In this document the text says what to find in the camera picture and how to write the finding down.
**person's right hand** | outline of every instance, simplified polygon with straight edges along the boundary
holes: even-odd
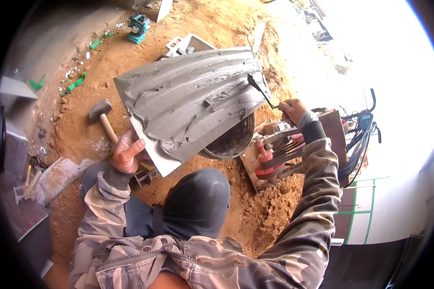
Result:
[[[301,115],[307,111],[305,105],[300,99],[287,99],[279,103],[278,109],[283,112],[282,120],[293,127],[301,118]]]

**cement mortar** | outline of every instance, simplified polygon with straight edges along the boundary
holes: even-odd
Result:
[[[122,74],[114,83],[143,133],[183,163],[264,104],[248,84],[249,73],[271,97],[249,47],[169,58]]]

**wooden handle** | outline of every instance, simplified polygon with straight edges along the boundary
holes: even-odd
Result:
[[[32,193],[32,190],[34,189],[35,185],[37,184],[37,181],[39,180],[40,176],[42,175],[42,171],[38,170],[35,174],[34,178],[32,179],[32,182],[29,185],[29,188],[27,188],[26,191],[26,200],[30,198],[30,194]]]
[[[29,186],[30,165],[27,167],[26,188]]]
[[[106,132],[108,133],[109,137],[111,138],[112,142],[114,142],[114,145],[117,144],[117,141],[119,140],[119,138],[116,136],[116,134],[114,133],[114,130],[112,130],[111,124],[108,121],[108,118],[106,117],[106,115],[103,113],[100,115],[100,119],[101,122],[104,125],[104,129],[106,130]]]

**sandy soil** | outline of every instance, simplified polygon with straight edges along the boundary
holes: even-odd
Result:
[[[81,59],[83,65],[67,64],[65,71],[78,66],[80,72],[87,72],[86,80],[64,98],[61,98],[58,87],[65,89],[75,81],[76,74],[70,75],[72,79],[69,83],[61,83],[64,73],[54,80],[40,107],[41,112],[52,116],[54,121],[37,120],[31,154],[38,155],[42,166],[50,165],[60,156],[77,163],[85,158],[103,159],[109,154],[109,137],[101,123],[89,123],[88,110],[98,101],[108,98],[113,106],[108,119],[117,135],[120,136],[130,126],[112,80],[114,77],[155,61],[167,52],[167,42],[188,33],[196,34],[218,48],[254,46],[257,38],[255,30],[262,23],[265,23],[265,28],[256,55],[272,95],[277,98],[273,102],[296,97],[292,78],[285,71],[286,60],[278,53],[277,31],[285,25],[283,20],[273,16],[258,0],[182,0],[174,3],[171,12],[159,23],[151,23],[150,31],[139,45],[126,40],[129,28],[124,25],[95,51],[92,50],[90,60]],[[260,124],[268,118],[279,118],[280,113],[264,105],[255,115],[256,124]],[[38,132],[42,130],[47,133],[40,138]],[[47,148],[47,155],[35,151],[40,146]],[[132,193],[149,205],[162,204],[169,189],[183,176],[205,167],[222,171],[231,183],[231,204],[221,236],[236,238],[243,244],[247,255],[256,257],[272,245],[288,223],[301,198],[303,176],[287,178],[276,187],[256,195],[238,159],[218,161],[195,155],[167,177],[154,178],[141,190],[131,185]],[[51,260],[55,266],[44,280],[51,288],[68,286],[69,256],[84,214],[78,189],[79,181],[76,181],[49,205],[53,210],[51,229],[54,252]]]

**black wristband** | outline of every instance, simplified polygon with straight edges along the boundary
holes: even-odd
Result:
[[[325,131],[323,130],[322,123],[315,120],[302,128],[302,135],[304,136],[305,144],[325,138]]]
[[[111,186],[118,190],[126,190],[130,179],[133,177],[133,173],[126,173],[118,170],[112,162],[106,172],[104,172],[104,180]]]

